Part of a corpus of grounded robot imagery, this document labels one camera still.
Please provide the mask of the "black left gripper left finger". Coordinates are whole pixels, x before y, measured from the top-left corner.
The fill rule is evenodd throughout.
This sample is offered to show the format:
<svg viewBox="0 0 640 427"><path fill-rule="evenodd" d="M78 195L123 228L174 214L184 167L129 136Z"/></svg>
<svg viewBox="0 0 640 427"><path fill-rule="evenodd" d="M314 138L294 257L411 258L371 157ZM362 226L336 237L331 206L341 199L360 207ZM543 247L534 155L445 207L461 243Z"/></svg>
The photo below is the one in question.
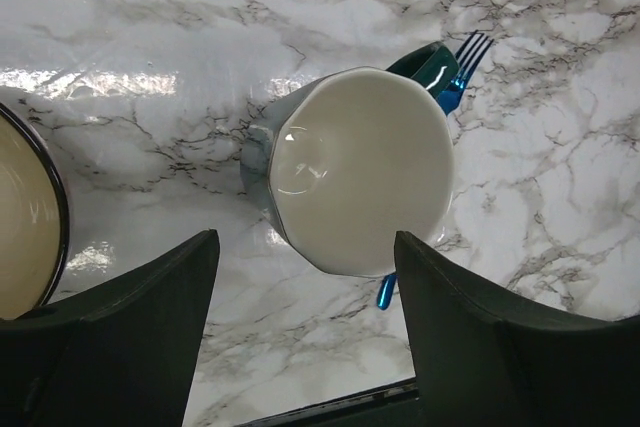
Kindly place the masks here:
<svg viewBox="0 0 640 427"><path fill-rule="evenodd" d="M4 426L182 424L219 265L205 230L1 323Z"/></svg>

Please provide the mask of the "grey mug white inside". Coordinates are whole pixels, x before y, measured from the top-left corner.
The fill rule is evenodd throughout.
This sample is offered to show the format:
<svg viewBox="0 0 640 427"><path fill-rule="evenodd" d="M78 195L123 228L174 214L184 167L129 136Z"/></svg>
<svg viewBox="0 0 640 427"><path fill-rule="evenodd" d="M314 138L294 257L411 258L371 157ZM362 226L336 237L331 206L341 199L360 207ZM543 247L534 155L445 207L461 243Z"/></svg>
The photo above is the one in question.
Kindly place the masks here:
<svg viewBox="0 0 640 427"><path fill-rule="evenodd" d="M451 203L453 143L437 97L457 72L434 42L387 69L333 73L271 102L241 151L246 194L318 270L390 274L396 234L431 235Z"/></svg>

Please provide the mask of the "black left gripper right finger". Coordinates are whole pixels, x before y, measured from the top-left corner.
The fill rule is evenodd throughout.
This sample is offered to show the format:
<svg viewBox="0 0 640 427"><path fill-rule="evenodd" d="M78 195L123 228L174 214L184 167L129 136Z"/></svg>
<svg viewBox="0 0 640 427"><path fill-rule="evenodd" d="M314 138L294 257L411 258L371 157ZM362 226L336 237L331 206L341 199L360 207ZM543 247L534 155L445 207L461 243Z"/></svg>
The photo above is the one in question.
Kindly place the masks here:
<svg viewBox="0 0 640 427"><path fill-rule="evenodd" d="M639 320L532 301L400 232L394 256L428 426L635 426Z"/></svg>

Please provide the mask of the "dark rimmed beige bowl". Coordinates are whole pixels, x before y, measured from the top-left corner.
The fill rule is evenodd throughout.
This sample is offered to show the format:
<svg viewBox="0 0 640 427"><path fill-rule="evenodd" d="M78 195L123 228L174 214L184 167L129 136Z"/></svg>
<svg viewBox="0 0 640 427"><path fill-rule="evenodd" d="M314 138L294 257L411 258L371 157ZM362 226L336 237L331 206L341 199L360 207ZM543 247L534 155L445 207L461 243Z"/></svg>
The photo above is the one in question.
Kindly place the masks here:
<svg viewBox="0 0 640 427"><path fill-rule="evenodd" d="M1 318L45 304L64 270L71 214L63 178L39 134L1 107Z"/></svg>

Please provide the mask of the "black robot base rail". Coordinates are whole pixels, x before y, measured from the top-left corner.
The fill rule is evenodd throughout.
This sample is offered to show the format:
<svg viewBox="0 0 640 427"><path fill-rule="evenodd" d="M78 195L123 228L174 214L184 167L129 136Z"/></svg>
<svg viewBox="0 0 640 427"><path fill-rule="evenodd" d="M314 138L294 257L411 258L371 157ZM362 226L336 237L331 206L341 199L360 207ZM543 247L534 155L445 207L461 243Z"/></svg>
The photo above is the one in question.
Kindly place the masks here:
<svg viewBox="0 0 640 427"><path fill-rule="evenodd" d="M244 423L250 427L423 426L415 378Z"/></svg>

